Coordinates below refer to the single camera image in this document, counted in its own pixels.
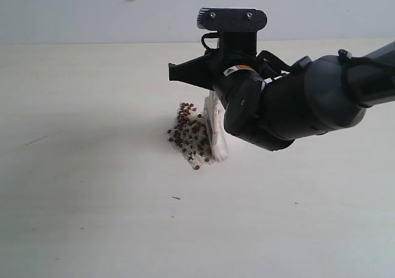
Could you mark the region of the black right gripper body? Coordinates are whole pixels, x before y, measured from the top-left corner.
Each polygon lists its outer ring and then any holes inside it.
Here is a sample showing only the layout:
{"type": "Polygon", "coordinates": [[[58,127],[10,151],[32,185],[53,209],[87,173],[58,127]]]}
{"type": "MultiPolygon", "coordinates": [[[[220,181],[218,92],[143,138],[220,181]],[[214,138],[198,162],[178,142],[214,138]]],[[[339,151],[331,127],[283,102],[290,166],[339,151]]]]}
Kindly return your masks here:
{"type": "Polygon", "coordinates": [[[260,125],[259,105],[266,85],[257,58],[240,52],[220,54],[210,66],[214,91],[224,109],[225,133],[232,136],[265,136],[260,125]]]}

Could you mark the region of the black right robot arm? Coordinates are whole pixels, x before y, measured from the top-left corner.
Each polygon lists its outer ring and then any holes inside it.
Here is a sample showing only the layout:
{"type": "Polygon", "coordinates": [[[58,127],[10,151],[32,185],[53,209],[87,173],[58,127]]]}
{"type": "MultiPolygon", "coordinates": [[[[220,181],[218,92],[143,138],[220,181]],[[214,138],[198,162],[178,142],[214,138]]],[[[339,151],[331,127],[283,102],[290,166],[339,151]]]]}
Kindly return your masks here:
{"type": "Polygon", "coordinates": [[[341,49],[292,65],[269,51],[214,49],[168,71],[172,81],[214,91],[225,131],[269,151],[354,127],[368,108],[394,100],[394,44],[363,57],[341,49]]]}

